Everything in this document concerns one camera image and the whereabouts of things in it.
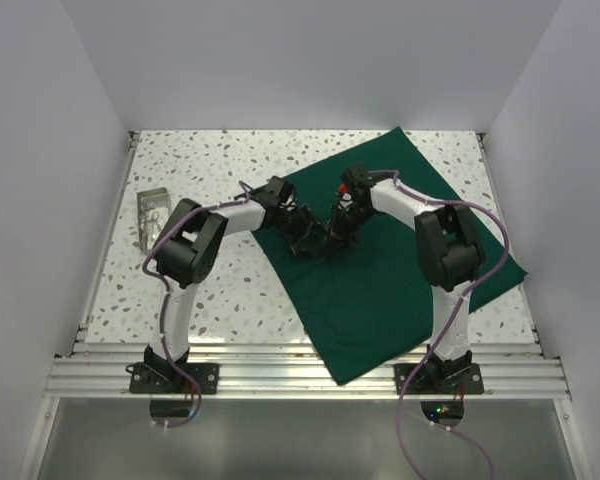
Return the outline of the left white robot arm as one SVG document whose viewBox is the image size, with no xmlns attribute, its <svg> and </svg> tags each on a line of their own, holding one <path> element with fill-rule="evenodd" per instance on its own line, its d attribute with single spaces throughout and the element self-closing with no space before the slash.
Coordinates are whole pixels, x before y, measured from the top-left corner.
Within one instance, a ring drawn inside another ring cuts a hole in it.
<svg viewBox="0 0 600 480">
<path fill-rule="evenodd" d="M 296 203 L 296 188 L 290 182 L 274 176 L 258 188 L 240 186 L 241 194 L 218 205 L 181 200 L 143 263 L 143 272 L 165 287 L 158 333 L 143 359 L 153 381 L 165 392 L 177 392 L 187 383 L 184 363 L 195 296 L 211 273 L 224 238 L 274 230 L 287 241 L 293 255 L 316 257 L 327 237 L 327 228 L 310 207 Z"/>
</svg>

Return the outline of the green surgical drape cloth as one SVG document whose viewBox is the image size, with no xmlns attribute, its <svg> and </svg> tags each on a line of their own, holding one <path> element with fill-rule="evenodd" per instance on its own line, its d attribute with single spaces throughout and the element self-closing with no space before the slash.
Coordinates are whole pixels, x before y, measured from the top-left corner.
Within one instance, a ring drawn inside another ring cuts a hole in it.
<svg viewBox="0 0 600 480">
<path fill-rule="evenodd" d="M 327 221 L 346 168 L 397 170 L 407 185 L 436 198 L 457 194 L 404 131 L 388 133 L 287 176 L 298 200 Z M 432 292 L 416 257 L 414 232 L 373 216 L 357 243 L 331 256 L 292 254 L 276 230 L 254 237 L 281 280 L 332 379 L 345 385 L 425 342 L 432 331 Z"/>
</svg>

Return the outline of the metal instrument tray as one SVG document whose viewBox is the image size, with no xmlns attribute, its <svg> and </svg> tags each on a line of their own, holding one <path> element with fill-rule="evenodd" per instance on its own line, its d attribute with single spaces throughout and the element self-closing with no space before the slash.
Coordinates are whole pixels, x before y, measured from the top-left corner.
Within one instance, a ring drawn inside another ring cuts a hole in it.
<svg viewBox="0 0 600 480">
<path fill-rule="evenodd" d="M 140 250 L 148 253 L 171 215 L 171 199 L 164 187 L 136 194 L 137 223 Z"/>
</svg>

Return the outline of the silver forceps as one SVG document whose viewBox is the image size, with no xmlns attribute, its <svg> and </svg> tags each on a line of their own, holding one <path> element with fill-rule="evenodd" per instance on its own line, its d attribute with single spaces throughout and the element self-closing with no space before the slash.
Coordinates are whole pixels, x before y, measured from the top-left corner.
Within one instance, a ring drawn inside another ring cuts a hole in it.
<svg viewBox="0 0 600 480">
<path fill-rule="evenodd" d="M 138 212 L 138 226 L 139 226 L 139 240 L 141 250 L 147 252 L 155 242 L 154 228 L 155 219 L 154 215 L 157 213 L 156 205 L 154 202 L 142 203 L 139 207 Z"/>
</svg>

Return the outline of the silver surgical scissors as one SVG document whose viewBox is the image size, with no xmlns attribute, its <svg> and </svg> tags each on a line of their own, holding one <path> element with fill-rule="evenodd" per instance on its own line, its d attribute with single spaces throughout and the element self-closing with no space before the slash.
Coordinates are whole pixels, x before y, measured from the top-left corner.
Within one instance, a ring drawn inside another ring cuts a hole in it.
<svg viewBox="0 0 600 480">
<path fill-rule="evenodd" d="M 153 244 L 160 236 L 163 229 L 164 212 L 163 208 L 154 208 L 146 222 L 146 232 L 148 241 Z"/>
</svg>

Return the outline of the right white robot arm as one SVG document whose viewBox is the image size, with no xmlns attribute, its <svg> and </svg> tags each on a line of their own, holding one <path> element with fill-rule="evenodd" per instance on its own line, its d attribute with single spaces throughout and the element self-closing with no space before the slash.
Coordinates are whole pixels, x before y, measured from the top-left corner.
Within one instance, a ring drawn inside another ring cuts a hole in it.
<svg viewBox="0 0 600 480">
<path fill-rule="evenodd" d="M 431 286 L 433 329 L 425 363 L 431 389 L 448 392 L 472 364 L 466 289 L 486 259 L 476 223 L 461 201 L 429 197 L 407 187 L 393 170 L 369 171 L 362 164 L 341 175 L 324 252 L 356 243 L 357 231 L 376 214 L 386 214 L 415 232 L 420 271 Z"/>
</svg>

